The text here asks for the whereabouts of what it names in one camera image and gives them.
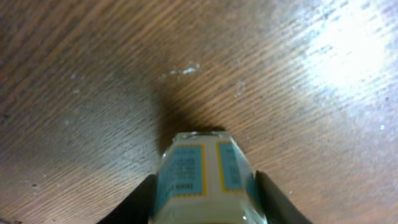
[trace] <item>wood grain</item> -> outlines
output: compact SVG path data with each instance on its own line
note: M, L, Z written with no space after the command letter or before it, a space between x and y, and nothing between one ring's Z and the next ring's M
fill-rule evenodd
M94 223L230 131L314 223L398 223L394 1L0 1L0 217Z

